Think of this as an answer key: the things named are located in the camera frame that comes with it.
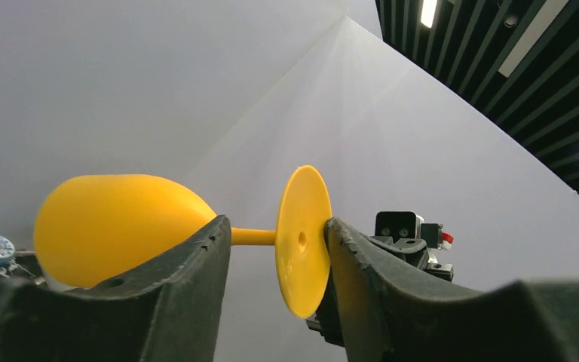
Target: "gray wall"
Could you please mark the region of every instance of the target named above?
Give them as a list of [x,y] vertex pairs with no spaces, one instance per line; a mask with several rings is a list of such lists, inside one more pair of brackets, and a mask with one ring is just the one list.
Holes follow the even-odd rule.
[[[376,25],[354,1],[0,1],[0,233],[29,245],[58,183],[127,172],[273,228],[313,164],[362,231],[379,210],[444,223],[458,284],[579,277],[579,197],[351,20]],[[345,355],[286,310],[271,248],[236,247],[216,360]]]

